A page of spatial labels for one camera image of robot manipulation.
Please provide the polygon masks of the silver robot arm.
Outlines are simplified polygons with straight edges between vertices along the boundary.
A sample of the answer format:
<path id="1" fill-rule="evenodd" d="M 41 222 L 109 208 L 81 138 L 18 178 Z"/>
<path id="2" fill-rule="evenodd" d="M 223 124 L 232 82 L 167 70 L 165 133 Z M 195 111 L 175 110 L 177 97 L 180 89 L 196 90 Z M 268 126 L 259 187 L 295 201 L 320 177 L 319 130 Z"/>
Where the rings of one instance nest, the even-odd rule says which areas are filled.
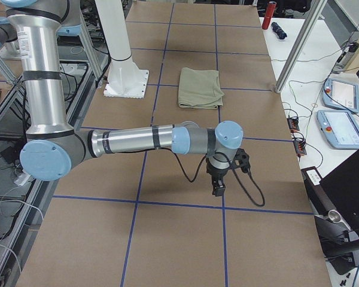
<path id="1" fill-rule="evenodd" d="M 17 41 L 17 31 L 6 17 L 0 17 L 0 48 L 8 42 Z"/>
<path id="2" fill-rule="evenodd" d="M 31 118 L 20 162 L 26 173 L 41 181 L 56 181 L 82 162 L 105 154 L 166 149 L 175 155 L 201 154 L 211 176 L 212 193 L 222 196 L 223 178 L 235 170 L 244 131 L 234 121 L 213 129 L 185 121 L 180 124 L 121 130 L 84 130 L 89 108 L 78 99 L 68 109 L 63 92 L 57 37 L 78 36 L 95 77 L 109 75 L 106 96 L 142 98 L 149 72 L 132 59 L 120 1 L 97 1 L 96 8 L 107 42 L 106 68 L 98 57 L 85 26 L 79 1 L 4 1 L 6 15 L 17 32 L 23 82 Z"/>

